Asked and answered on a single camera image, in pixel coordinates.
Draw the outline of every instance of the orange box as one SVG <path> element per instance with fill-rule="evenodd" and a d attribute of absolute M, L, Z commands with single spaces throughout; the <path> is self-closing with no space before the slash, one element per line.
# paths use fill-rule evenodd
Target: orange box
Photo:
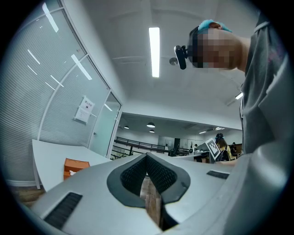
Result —
<path fill-rule="evenodd" d="M 78 172 L 84 168 L 88 168 L 89 166 L 89 162 L 83 162 L 66 158 L 64 163 L 63 179 L 65 180 L 68 177 L 70 177 L 70 170 L 73 172 Z"/>

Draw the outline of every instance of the sleeve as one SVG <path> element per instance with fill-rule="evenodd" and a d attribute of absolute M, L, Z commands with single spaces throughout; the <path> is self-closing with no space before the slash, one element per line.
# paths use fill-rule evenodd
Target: sleeve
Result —
<path fill-rule="evenodd" d="M 230 160 L 231 160 L 231 158 L 232 158 L 232 154 L 231 154 L 231 149 L 230 149 L 230 147 L 227 146 L 226 150 L 228 151 L 229 158 L 230 158 Z"/>

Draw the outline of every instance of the white table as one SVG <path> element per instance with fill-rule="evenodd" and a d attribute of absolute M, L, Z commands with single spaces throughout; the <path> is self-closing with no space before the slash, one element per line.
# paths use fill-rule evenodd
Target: white table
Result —
<path fill-rule="evenodd" d="M 111 161 L 86 147 L 58 145 L 39 140 L 33 140 L 33 153 L 35 166 L 45 191 L 63 182 L 66 158 L 89 162 L 90 166 Z"/>

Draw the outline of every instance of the floor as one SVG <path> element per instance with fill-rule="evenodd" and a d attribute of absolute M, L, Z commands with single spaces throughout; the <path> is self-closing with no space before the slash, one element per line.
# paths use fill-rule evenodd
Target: floor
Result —
<path fill-rule="evenodd" d="M 11 187 L 11 191 L 13 195 L 28 208 L 30 208 L 39 199 L 39 197 L 45 193 L 42 186 L 40 190 L 38 190 L 35 186 Z M 140 198 L 145 200 L 146 211 L 149 216 L 157 225 L 159 225 L 161 197 L 148 176 L 146 176 L 143 180 Z"/>

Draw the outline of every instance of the desk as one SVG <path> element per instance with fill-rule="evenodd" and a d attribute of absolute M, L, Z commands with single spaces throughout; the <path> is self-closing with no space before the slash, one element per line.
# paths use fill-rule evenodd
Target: desk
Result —
<path fill-rule="evenodd" d="M 66 158 L 86 161 L 90 163 L 90 166 L 111 161 L 86 147 L 58 145 L 38 140 L 33 140 L 33 153 L 45 191 L 63 182 L 63 167 Z"/>

